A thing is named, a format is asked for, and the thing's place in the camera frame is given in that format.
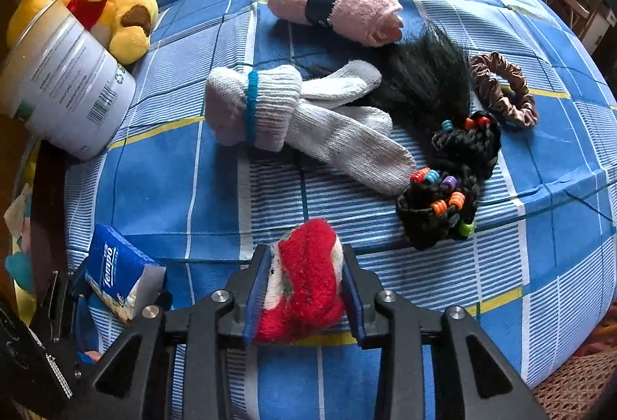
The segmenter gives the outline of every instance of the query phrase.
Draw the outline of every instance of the winnie the pooh plush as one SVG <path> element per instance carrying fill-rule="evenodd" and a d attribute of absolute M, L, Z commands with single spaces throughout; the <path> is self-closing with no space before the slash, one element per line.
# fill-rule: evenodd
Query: winnie the pooh plush
<path fill-rule="evenodd" d="M 8 22 L 12 47 L 36 14 L 53 0 L 22 0 Z M 123 65 L 140 59 L 150 46 L 158 17 L 156 0 L 61 0 L 90 33 Z"/>

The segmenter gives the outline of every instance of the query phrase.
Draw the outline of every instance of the cylindrical container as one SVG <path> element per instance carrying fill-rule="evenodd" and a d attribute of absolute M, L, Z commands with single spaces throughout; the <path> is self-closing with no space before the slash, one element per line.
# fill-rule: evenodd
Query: cylindrical container
<path fill-rule="evenodd" d="M 55 0 L 32 20 L 0 69 L 0 108 L 36 136 L 87 160 L 126 115 L 135 80 Z"/>

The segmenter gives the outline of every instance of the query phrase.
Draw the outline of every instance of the purple bead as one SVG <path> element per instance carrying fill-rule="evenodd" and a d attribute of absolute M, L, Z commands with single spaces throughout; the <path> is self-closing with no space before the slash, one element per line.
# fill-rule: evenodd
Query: purple bead
<path fill-rule="evenodd" d="M 457 179 L 453 176 L 447 176 L 443 179 L 442 185 L 450 188 L 450 191 L 453 191 L 457 188 Z"/>

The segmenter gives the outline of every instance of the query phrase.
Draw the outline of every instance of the barcode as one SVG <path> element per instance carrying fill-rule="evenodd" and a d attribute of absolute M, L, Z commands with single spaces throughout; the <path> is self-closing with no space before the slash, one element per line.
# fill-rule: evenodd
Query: barcode
<path fill-rule="evenodd" d="M 115 91 L 112 91 L 105 86 L 90 109 L 90 112 L 88 112 L 88 119 L 90 119 L 97 126 L 103 124 L 107 112 L 109 112 L 109 109 L 113 106 L 113 102 L 115 102 L 116 96 Z"/>

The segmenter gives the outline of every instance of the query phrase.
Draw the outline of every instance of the striped fabric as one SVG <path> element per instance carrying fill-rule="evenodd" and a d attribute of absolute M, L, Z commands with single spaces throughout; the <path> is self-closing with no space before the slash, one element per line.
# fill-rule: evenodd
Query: striped fabric
<path fill-rule="evenodd" d="M 616 285 L 617 104 L 542 2 L 400 0 L 405 37 L 429 18 L 471 52 L 498 51 L 520 65 L 541 117 L 529 131 L 504 129 L 476 233 L 423 252 L 406 245 L 391 200 L 288 148 L 221 147 L 203 119 L 212 67 L 331 68 L 368 50 L 278 21 L 266 0 L 158 2 L 153 44 L 133 69 L 137 91 L 110 149 L 67 172 L 72 267 L 87 254 L 94 223 L 110 224 L 167 265 L 179 308 L 223 287 L 256 244 L 324 217 L 386 287 L 429 308 L 465 306 L 532 387 L 600 320 Z M 401 129 L 393 138 L 425 161 Z M 100 304 L 91 312 L 103 350 L 121 327 Z M 372 418 L 379 352 L 357 348 L 346 321 L 298 345 L 228 357 L 235 418 Z M 176 418 L 183 363 L 180 349 Z M 432 380 L 427 369 L 427 418 Z"/>

